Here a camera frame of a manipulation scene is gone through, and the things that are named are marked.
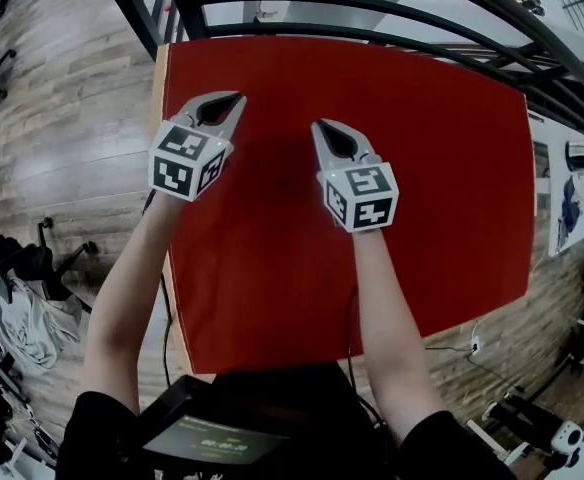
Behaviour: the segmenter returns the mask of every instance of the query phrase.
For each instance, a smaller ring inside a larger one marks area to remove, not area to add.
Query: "white table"
[[[564,126],[547,117],[538,116],[534,112],[530,115],[538,119],[529,118],[532,140],[548,147],[550,163],[550,237],[548,254],[556,256],[584,238],[584,171],[570,172],[565,161],[565,145],[569,141],[584,142],[584,135]],[[575,198],[579,201],[581,215],[574,230],[559,244],[559,219],[563,204],[563,188],[572,178],[575,189]],[[537,180],[539,193],[547,193],[547,182],[541,178]]]

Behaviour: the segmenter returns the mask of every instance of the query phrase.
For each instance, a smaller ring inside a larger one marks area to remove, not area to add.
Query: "white cube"
[[[232,151],[225,139],[163,121],[149,151],[149,185],[194,201],[219,177]]]
[[[399,188],[389,163],[321,171],[323,204],[349,233],[389,226]]]

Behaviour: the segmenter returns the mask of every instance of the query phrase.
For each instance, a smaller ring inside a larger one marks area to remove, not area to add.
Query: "person's right arm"
[[[445,407],[430,381],[421,336],[383,233],[375,230],[352,237],[370,385],[383,417],[403,440],[418,423]]]

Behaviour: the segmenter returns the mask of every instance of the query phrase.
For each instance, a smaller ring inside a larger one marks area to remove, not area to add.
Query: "red tabletop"
[[[248,98],[235,152],[187,207],[170,253],[194,372],[344,357],[356,277],[350,236],[333,224],[316,181],[310,124],[322,117],[363,132],[392,164],[400,195],[384,233],[423,335],[524,295],[534,175],[521,93],[354,42],[266,36],[170,46],[164,118],[218,90]]]

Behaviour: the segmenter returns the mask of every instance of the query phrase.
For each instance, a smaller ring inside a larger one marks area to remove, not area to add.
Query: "black t-shirt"
[[[393,478],[382,464],[381,446],[371,426],[360,424],[361,414],[367,418],[364,412],[343,414],[343,424],[334,424],[338,428],[316,432],[311,442],[293,452],[274,452],[250,474],[226,474],[222,478]],[[152,468],[141,459],[122,458],[119,452],[121,437],[133,432],[135,420],[129,409],[107,395],[80,395],[61,445],[56,478],[153,479]],[[447,411],[419,423],[403,441],[393,462],[401,480],[515,478]]]

